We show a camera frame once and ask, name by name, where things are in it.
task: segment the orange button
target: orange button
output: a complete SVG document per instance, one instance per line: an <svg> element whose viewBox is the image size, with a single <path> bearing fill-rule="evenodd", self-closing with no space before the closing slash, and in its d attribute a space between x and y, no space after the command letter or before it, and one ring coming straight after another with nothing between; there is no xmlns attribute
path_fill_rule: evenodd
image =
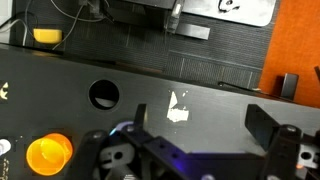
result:
<svg viewBox="0 0 320 180"><path fill-rule="evenodd" d="M30 168L44 176L59 173L73 153L71 142L62 134L52 133L37 139L27 150Z"/></svg>

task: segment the bolt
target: bolt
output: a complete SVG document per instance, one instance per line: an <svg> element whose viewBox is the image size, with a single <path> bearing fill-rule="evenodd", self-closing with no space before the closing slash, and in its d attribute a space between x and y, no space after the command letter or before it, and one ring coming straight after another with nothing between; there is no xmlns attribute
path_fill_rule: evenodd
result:
<svg viewBox="0 0 320 180"><path fill-rule="evenodd" d="M94 133L93 138L94 138L94 139L98 139L98 138L100 138L101 136L102 136L102 132L96 132L96 133Z"/></svg>
<svg viewBox="0 0 320 180"><path fill-rule="evenodd" d="M280 180L280 178L278 178L277 176L274 176L274 175L269 175L267 177L267 180Z"/></svg>
<svg viewBox="0 0 320 180"><path fill-rule="evenodd" d="M293 127L293 126L288 126L287 130L290 131L290 132L296 132L297 129L295 127Z"/></svg>
<svg viewBox="0 0 320 180"><path fill-rule="evenodd" d="M205 174L201 177L201 180L215 180L211 174Z"/></svg>
<svg viewBox="0 0 320 180"><path fill-rule="evenodd" d="M134 127L133 127L133 126L131 126L131 125L129 125L129 126L127 127L127 131L128 131L128 132L132 132L132 131L134 131Z"/></svg>

